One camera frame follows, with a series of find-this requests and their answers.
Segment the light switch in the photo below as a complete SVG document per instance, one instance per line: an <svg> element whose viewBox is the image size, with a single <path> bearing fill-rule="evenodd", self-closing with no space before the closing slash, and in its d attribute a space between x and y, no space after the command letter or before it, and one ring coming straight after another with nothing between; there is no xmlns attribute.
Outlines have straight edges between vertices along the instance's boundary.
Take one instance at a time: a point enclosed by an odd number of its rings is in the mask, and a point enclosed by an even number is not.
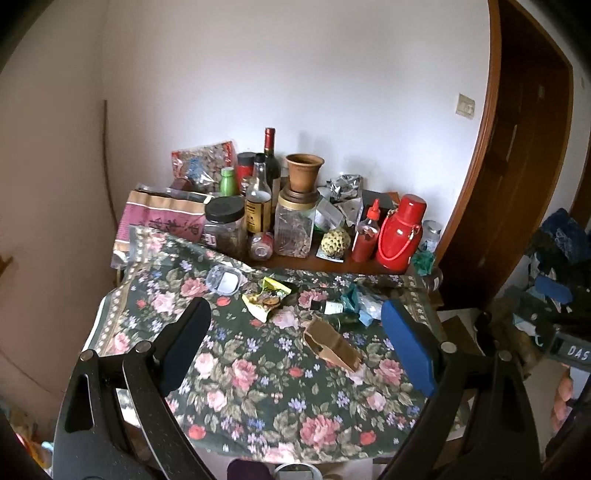
<svg viewBox="0 0 591 480"><path fill-rule="evenodd" d="M474 118L475 107L476 102L474 100L460 93L460 97L457 100L456 114L465 116L466 118L472 120Z"/></svg>

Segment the foil packet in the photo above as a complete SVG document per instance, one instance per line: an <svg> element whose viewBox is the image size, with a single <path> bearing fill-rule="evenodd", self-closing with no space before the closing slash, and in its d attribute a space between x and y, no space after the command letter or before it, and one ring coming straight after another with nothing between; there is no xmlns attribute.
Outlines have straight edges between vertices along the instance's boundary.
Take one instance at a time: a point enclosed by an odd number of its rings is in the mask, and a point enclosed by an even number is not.
<svg viewBox="0 0 591 480"><path fill-rule="evenodd" d="M357 198L361 189L361 175L341 175L328 180L326 187L330 190L330 198L335 202Z"/></svg>

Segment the blue foam pad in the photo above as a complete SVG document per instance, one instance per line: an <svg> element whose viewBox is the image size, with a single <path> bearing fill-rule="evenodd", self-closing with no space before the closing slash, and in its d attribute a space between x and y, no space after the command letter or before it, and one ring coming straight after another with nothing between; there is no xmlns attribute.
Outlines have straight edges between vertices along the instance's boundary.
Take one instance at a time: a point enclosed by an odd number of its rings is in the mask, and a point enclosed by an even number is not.
<svg viewBox="0 0 591 480"><path fill-rule="evenodd" d="M414 321L402 303L398 302L397 308L392 301L384 302L382 326L414 388L429 397L437 387L433 372L433 359L408 326L408 322Z"/></svg>

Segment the red squeeze bottle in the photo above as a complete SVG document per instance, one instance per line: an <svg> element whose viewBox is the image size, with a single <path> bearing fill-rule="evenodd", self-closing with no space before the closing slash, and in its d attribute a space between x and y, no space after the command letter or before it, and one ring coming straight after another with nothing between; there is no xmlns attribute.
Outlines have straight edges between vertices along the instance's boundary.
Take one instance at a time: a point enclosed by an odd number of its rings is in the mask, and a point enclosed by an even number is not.
<svg viewBox="0 0 591 480"><path fill-rule="evenodd" d="M357 224L357 233L353 242L351 259L354 262L367 262L374 254L375 244L379 235L379 200L368 210L367 218Z"/></svg>

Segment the plastic jar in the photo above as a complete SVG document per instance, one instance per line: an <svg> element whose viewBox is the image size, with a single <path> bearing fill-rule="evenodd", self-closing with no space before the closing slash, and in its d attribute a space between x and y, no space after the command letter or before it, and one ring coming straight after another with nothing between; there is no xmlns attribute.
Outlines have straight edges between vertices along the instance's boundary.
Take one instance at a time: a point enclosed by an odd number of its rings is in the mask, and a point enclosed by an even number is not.
<svg viewBox="0 0 591 480"><path fill-rule="evenodd" d="M205 206L201 243L229 257L242 258L246 251L244 198L217 197Z"/></svg>
<svg viewBox="0 0 591 480"><path fill-rule="evenodd" d="M441 240L441 229L443 227L440 223L435 220L425 220L423 222L423 238L421 243L418 245L418 249L421 252L435 253L437 244Z"/></svg>
<svg viewBox="0 0 591 480"><path fill-rule="evenodd" d="M286 199L285 190L281 191L275 211L276 254L298 258L308 256L312 246L317 199L318 195L312 202L297 203Z"/></svg>

